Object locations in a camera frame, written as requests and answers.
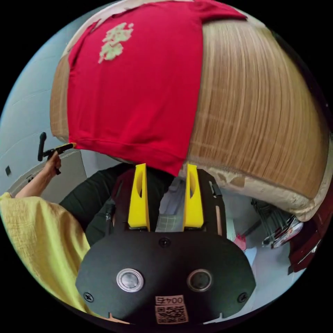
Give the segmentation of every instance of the red object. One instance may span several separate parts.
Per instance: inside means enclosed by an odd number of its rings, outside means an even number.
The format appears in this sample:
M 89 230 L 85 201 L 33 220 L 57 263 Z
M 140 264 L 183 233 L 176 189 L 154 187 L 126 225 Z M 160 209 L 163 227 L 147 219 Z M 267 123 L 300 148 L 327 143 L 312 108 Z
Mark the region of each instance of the red object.
M 303 229 L 290 240 L 289 272 L 298 272 L 311 262 L 316 246 L 325 235 L 333 216 L 333 181 L 313 218 L 304 222 Z
M 91 25 L 69 56 L 69 142 L 177 176 L 197 110 L 202 23 L 226 18 L 246 16 L 215 1 L 168 1 Z
M 243 252 L 246 250 L 246 240 L 244 236 L 237 235 L 233 241 Z

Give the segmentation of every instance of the printed graphic on shirt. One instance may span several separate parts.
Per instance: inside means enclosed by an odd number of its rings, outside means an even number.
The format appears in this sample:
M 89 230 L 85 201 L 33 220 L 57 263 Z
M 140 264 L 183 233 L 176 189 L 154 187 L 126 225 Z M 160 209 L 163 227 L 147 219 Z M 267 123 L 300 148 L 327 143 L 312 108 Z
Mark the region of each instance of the printed graphic on shirt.
M 113 60 L 115 57 L 122 54 L 124 47 L 120 42 L 125 42 L 131 38 L 133 31 L 133 23 L 130 23 L 125 29 L 127 23 L 121 23 L 107 31 L 105 38 L 102 40 L 105 44 L 100 51 L 100 59 L 98 63 L 102 63 L 103 60 Z
M 188 322 L 183 295 L 155 297 L 155 314 L 158 324 L 182 324 Z

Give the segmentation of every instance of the wooden surface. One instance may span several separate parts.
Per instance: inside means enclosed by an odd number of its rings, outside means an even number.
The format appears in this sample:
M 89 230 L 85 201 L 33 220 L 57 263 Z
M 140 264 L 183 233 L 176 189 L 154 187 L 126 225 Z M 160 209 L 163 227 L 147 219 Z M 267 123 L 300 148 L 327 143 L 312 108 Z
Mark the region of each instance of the wooden surface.
M 266 28 L 206 24 L 188 159 L 232 168 L 314 198 L 329 130 L 295 64 Z
M 55 70 L 50 98 L 50 127 L 53 136 L 68 142 L 67 89 L 69 54 L 62 57 Z

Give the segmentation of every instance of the printed number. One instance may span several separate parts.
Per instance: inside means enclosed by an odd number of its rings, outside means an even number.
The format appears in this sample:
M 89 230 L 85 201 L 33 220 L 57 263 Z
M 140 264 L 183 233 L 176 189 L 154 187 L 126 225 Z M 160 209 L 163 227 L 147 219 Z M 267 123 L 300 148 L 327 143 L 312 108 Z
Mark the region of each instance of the printed number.
M 156 305 L 183 304 L 182 297 L 156 297 Z

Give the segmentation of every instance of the yellow sleeve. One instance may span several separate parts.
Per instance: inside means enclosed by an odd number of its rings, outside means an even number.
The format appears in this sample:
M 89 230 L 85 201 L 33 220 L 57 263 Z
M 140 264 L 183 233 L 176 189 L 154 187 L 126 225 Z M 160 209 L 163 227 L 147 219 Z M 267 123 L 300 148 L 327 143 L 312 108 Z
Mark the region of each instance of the yellow sleeve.
M 90 313 L 75 287 L 79 266 L 89 250 L 77 220 L 63 207 L 39 197 L 0 197 L 1 217 L 20 259 L 49 293 Z

